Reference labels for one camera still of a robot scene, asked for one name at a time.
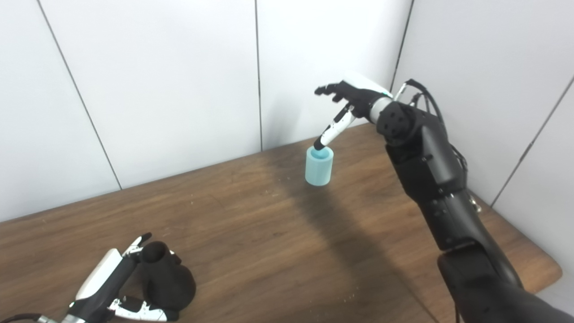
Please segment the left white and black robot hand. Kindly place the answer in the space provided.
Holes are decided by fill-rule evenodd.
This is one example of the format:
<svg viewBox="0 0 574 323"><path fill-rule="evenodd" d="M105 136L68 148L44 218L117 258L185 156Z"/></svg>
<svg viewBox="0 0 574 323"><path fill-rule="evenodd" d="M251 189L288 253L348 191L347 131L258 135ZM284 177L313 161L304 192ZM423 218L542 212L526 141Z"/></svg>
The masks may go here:
<svg viewBox="0 0 574 323"><path fill-rule="evenodd" d="M110 249L83 282L63 322L107 323L114 318L137 322L178 321L178 311L152 305L143 299L119 297L121 288L140 262L142 244L150 237L150 232L137 237L124 252Z"/></svg>

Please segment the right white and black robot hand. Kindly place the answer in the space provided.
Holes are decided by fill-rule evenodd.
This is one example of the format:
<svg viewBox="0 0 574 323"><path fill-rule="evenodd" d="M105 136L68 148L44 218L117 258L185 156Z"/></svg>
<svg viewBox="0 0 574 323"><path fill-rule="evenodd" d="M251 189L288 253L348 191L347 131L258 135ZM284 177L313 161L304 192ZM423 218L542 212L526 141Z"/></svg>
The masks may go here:
<svg viewBox="0 0 574 323"><path fill-rule="evenodd" d="M371 122L371 110L380 100L388 102L393 100L393 94L388 90L359 74L347 75L338 83L319 86L314 90L314 94L332 95L332 102L335 103L341 100L347 101L332 123L314 141L313 147L316 151L328 147L355 119L365 118Z"/></svg>

